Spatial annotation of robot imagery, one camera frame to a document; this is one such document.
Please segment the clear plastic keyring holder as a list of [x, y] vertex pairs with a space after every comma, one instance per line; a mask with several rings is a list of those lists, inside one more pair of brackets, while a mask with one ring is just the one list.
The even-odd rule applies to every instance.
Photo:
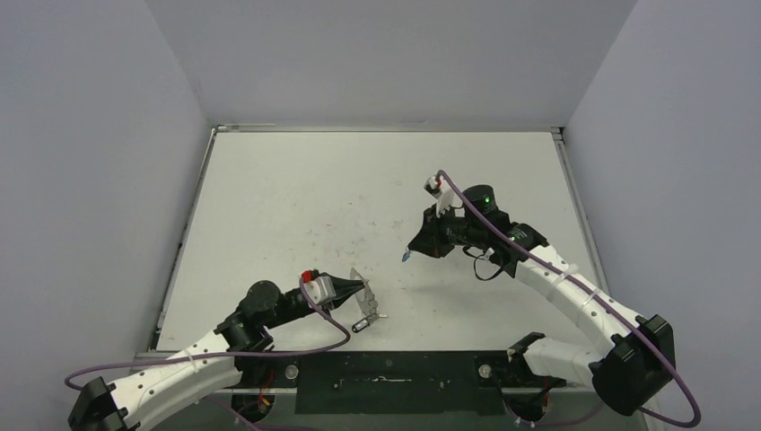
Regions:
[[354, 295], [356, 298], [356, 301], [358, 303], [359, 309], [363, 315], [362, 319], [368, 319], [371, 322], [371, 327], [373, 323], [375, 323], [379, 319], [387, 318], [386, 314], [379, 313], [378, 310], [378, 301], [375, 297], [374, 292], [372, 291], [372, 288], [370, 286], [369, 280], [362, 276], [356, 268], [351, 268], [350, 270], [350, 279], [363, 279], [365, 283], [365, 288]]

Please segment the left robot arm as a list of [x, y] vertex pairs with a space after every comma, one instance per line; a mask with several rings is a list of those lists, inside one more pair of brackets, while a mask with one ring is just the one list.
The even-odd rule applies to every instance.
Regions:
[[274, 282], [254, 283], [234, 311], [202, 338], [176, 354], [137, 364], [137, 372], [111, 382], [97, 377], [78, 392], [67, 423], [72, 430], [151, 430], [163, 420], [215, 391], [240, 382], [253, 387], [267, 377], [270, 358], [304, 356], [274, 351], [270, 330], [316, 313], [345, 336], [371, 326], [379, 317], [369, 282], [358, 274], [344, 279], [316, 269], [283, 292]]

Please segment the black tagged key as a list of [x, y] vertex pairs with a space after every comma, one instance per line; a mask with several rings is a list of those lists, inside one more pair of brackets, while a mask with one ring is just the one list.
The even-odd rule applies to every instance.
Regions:
[[368, 319], [361, 319], [352, 326], [353, 333], [359, 333], [371, 325]]

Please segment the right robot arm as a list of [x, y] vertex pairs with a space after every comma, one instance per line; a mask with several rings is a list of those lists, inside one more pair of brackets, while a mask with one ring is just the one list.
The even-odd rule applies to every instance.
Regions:
[[466, 255], [477, 250], [476, 259], [533, 288], [590, 343], [584, 347], [531, 332], [507, 350], [514, 382], [528, 385], [542, 376], [591, 387], [609, 408], [631, 416], [671, 381], [676, 359], [667, 321], [658, 315], [646, 319], [590, 283], [544, 235], [501, 211], [492, 187], [466, 189], [469, 203], [462, 209], [440, 180], [431, 178], [424, 188], [436, 202], [424, 211], [408, 252], [440, 259], [456, 248]]

